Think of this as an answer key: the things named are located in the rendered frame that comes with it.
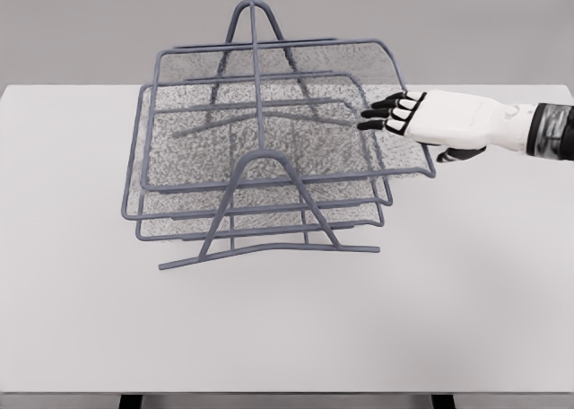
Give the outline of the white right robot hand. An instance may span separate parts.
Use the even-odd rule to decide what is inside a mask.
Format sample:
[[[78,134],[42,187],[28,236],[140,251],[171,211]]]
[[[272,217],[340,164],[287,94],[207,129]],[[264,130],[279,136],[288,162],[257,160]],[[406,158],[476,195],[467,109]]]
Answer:
[[[467,161],[485,152],[485,122],[477,119],[486,100],[447,91],[402,91],[362,111],[360,131],[387,131],[428,146],[443,146],[439,163]]]

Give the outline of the grey mesh file tray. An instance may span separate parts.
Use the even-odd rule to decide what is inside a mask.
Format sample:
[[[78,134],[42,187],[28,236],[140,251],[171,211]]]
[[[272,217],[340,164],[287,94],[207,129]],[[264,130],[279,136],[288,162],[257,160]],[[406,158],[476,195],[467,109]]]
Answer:
[[[354,88],[273,79],[147,83],[122,204],[130,220],[376,221],[389,160],[356,132]]]
[[[263,101],[264,147],[288,157],[335,231],[380,225],[389,194],[378,175],[385,164],[373,137],[354,124],[365,102],[347,97]],[[224,184],[246,152],[259,147],[256,100],[214,102],[143,97],[131,143],[125,215],[143,240],[203,239]],[[279,164],[254,161],[241,176],[262,187],[239,187],[216,238],[275,236],[278,228],[315,226]]]
[[[375,138],[390,162],[388,175],[403,176],[432,171],[427,150],[415,141],[385,131],[360,131],[361,113],[375,100],[404,89],[396,61],[377,39],[285,40],[282,44],[260,42],[258,68],[260,85],[265,80],[308,78],[334,86],[350,83],[354,98],[365,102],[355,128]],[[176,48],[162,51],[156,59],[150,83],[194,83],[203,80],[227,82],[246,80],[255,85],[250,44]]]

